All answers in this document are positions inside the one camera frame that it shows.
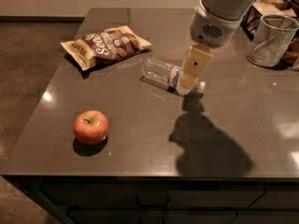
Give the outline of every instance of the cup rim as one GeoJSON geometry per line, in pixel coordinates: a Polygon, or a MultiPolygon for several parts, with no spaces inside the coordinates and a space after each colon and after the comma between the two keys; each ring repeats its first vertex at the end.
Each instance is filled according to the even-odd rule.
{"type": "Polygon", "coordinates": [[[278,15],[278,14],[267,14],[267,15],[263,15],[261,17],[261,22],[268,26],[268,27],[271,27],[275,30],[279,30],[279,31],[287,31],[287,32],[291,32],[291,31],[296,31],[298,30],[299,28],[299,22],[298,20],[294,19],[294,18],[291,18],[291,17],[288,17],[288,16],[284,16],[284,15],[278,15]],[[281,18],[281,19],[285,19],[285,20],[289,20],[289,21],[292,21],[295,25],[296,25],[296,28],[279,28],[279,27],[276,27],[276,26],[272,26],[272,25],[269,25],[265,19],[267,18],[281,18]]]}

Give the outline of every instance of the brown and yellow snack bag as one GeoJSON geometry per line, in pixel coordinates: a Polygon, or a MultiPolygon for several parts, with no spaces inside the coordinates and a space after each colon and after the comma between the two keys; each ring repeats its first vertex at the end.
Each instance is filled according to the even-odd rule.
{"type": "Polygon", "coordinates": [[[61,44],[83,71],[98,64],[121,61],[151,46],[128,26],[106,29],[61,44]]]}

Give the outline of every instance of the gray tabletop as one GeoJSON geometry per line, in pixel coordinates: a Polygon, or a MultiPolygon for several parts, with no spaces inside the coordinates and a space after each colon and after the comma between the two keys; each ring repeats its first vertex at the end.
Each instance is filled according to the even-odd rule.
{"type": "Polygon", "coordinates": [[[296,178],[299,175],[299,78],[246,59],[236,31],[214,49],[202,95],[179,97],[142,80],[155,57],[181,65],[192,9],[93,8],[76,38],[127,24],[150,52],[82,75],[63,59],[2,175],[149,176],[190,179],[296,178]],[[110,122],[107,142],[87,148],[73,123],[96,109],[110,122]]]}

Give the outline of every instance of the baseboard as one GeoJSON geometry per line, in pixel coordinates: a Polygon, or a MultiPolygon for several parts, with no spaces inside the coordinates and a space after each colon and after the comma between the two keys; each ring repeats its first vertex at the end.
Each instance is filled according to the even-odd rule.
{"type": "Polygon", "coordinates": [[[8,22],[83,22],[84,17],[0,16],[8,22]]]}

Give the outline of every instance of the bottle label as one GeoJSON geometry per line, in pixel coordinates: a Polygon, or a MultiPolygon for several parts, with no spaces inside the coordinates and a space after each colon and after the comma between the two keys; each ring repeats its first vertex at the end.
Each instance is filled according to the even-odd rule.
{"type": "Polygon", "coordinates": [[[181,67],[180,66],[176,66],[173,65],[170,69],[170,72],[168,74],[168,78],[167,78],[167,85],[172,87],[172,88],[176,88],[178,85],[178,76],[179,73],[181,72],[181,67]]]}

